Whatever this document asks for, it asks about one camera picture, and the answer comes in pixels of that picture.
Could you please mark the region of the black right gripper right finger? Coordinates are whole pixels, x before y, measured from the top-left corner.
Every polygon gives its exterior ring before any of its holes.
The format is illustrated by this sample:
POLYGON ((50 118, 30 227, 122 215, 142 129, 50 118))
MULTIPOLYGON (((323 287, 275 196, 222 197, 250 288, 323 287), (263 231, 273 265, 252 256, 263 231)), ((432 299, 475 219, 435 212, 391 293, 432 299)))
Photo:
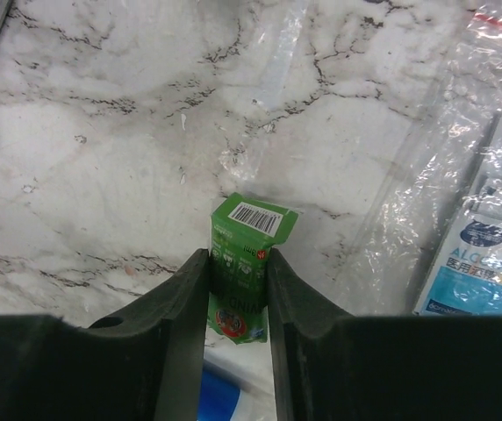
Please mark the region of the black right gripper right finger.
POLYGON ((502 420, 502 317, 356 317, 267 265, 281 420, 502 420))

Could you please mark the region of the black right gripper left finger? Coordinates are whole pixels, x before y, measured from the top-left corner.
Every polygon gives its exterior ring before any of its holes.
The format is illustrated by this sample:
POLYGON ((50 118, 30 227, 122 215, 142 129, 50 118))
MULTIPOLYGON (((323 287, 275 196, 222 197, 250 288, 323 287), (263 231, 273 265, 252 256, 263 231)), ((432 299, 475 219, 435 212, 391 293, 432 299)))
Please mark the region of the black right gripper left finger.
POLYGON ((0 420, 194 420, 208 253, 87 328, 0 316, 0 420))

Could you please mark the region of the small green box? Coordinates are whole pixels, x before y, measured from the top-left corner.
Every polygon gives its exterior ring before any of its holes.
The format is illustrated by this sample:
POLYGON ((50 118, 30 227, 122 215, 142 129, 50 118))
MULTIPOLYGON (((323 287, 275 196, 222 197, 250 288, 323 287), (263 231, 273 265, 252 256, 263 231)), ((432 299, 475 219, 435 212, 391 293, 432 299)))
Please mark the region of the small green box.
POLYGON ((231 194, 211 214, 208 325, 235 344, 268 338, 266 267, 298 221, 294 210, 231 194))

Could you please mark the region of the blue alcohol pad bag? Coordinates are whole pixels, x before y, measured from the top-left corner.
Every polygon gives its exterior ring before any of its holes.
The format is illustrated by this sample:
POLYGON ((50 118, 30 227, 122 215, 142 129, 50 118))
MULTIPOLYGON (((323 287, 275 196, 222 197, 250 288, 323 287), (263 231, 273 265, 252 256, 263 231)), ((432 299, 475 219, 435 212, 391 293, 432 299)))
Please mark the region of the blue alcohol pad bag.
POLYGON ((356 315, 502 315, 502 1, 450 47, 355 242, 356 315))

